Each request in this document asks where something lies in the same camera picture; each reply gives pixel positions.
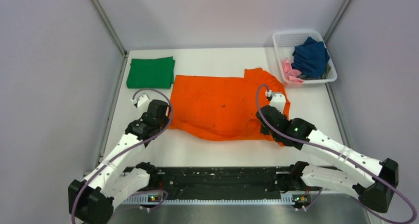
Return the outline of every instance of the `white wall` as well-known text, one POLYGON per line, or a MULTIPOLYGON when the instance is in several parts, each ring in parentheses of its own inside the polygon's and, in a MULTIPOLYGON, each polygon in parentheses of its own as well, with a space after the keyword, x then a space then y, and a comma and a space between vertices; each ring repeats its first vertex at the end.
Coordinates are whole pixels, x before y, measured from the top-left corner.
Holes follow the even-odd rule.
POLYGON ((1 223, 68 223, 122 61, 89 0, 0 0, 1 223))
POLYGON ((100 0, 127 50, 272 45, 278 29, 326 33, 344 0, 100 0))
MULTIPOLYGON (((419 1, 354 0, 328 43, 353 147, 399 163, 399 190, 419 206, 419 1)), ((395 196, 388 217, 411 211, 395 196)))

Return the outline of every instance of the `pink cloth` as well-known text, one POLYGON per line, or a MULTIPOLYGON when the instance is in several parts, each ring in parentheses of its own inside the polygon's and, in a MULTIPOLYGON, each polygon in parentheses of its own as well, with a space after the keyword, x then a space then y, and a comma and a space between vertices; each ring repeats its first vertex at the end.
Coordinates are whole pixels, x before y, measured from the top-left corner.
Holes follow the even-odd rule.
POLYGON ((302 84, 304 82, 303 79, 297 77, 301 74, 301 72, 291 67, 291 63, 288 61, 288 58, 285 58, 285 60, 282 62, 282 68, 284 69, 285 78, 287 80, 297 84, 302 84))

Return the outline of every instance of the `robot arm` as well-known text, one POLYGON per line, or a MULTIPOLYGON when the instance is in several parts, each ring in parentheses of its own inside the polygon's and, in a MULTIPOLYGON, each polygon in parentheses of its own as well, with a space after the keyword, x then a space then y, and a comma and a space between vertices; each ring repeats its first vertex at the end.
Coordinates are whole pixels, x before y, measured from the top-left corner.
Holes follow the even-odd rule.
POLYGON ((150 100, 146 94, 141 95, 133 104, 144 112, 140 119, 132 121, 111 153, 84 177, 82 181, 74 180, 68 187, 69 211, 81 187, 99 169, 101 173, 93 178, 84 190, 76 209, 76 217, 86 223, 107 223, 114 209, 136 191, 149 184, 150 169, 147 163, 137 165, 127 176, 120 177, 129 162, 143 151, 148 143, 135 147, 139 142, 149 139, 160 132, 168 123, 166 115, 168 104, 161 100, 150 100), (126 149, 128 152, 116 155, 126 149))
POLYGON ((285 97, 281 93, 267 92, 266 96, 270 100, 269 105, 261 108, 265 119, 280 132, 307 142, 319 144, 336 151, 340 156, 318 147, 304 143, 295 142, 284 138, 273 131, 261 119, 259 113, 256 114, 261 121, 261 132, 271 134, 275 141, 281 142, 285 146, 292 146, 305 153, 315 155, 335 166, 338 170, 317 167, 306 162, 297 162, 290 170, 291 178, 295 188, 305 186, 324 187, 334 191, 346 193, 361 201, 364 205, 374 211, 385 213, 388 210, 394 192, 382 183, 376 181, 371 175, 365 173, 355 165, 347 162, 350 158, 362 164, 376 176, 389 182, 394 187, 398 184, 398 164, 387 158, 380 161, 360 154, 323 134, 313 124, 295 118, 288 120, 282 114, 285 106, 285 97))

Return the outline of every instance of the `blue cloth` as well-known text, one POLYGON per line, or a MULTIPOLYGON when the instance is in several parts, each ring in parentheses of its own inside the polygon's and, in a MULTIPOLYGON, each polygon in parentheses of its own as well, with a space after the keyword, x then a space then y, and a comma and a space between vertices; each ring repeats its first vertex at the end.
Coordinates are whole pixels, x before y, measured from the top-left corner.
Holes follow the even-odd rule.
POLYGON ((330 59, 325 44, 311 37, 308 37, 303 45, 295 47, 293 56, 294 62, 291 64, 293 69, 300 70, 303 75, 312 78, 322 76, 330 59))

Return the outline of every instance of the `gray floor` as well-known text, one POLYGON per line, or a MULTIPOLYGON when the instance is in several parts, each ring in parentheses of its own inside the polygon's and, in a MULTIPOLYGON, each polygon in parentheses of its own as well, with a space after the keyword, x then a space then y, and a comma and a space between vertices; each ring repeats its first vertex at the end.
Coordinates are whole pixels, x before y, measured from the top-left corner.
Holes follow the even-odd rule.
POLYGON ((162 206, 150 213, 120 206, 110 224, 369 224, 366 212, 347 195, 324 194, 306 213, 282 206, 162 206))

